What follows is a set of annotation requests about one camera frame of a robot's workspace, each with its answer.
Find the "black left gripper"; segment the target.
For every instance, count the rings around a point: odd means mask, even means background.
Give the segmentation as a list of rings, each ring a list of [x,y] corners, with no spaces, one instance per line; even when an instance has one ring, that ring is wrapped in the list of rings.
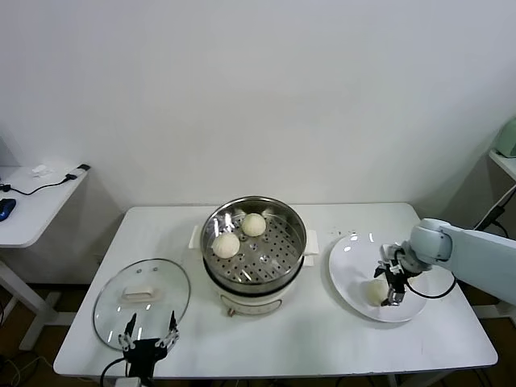
[[[153,377],[156,363],[168,355],[167,347],[173,347],[179,339],[179,330],[175,311],[171,313],[169,330],[161,339],[141,339],[132,341],[137,313],[125,326],[124,332],[118,335],[119,345],[123,350],[123,357],[129,364],[129,377]]]

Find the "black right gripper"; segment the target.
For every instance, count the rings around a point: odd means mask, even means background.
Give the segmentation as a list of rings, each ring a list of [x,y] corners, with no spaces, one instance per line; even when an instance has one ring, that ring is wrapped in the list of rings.
[[[378,278],[382,274],[385,274],[389,290],[386,299],[381,302],[381,306],[400,306],[406,293],[404,269],[400,264],[379,262],[373,277]]]

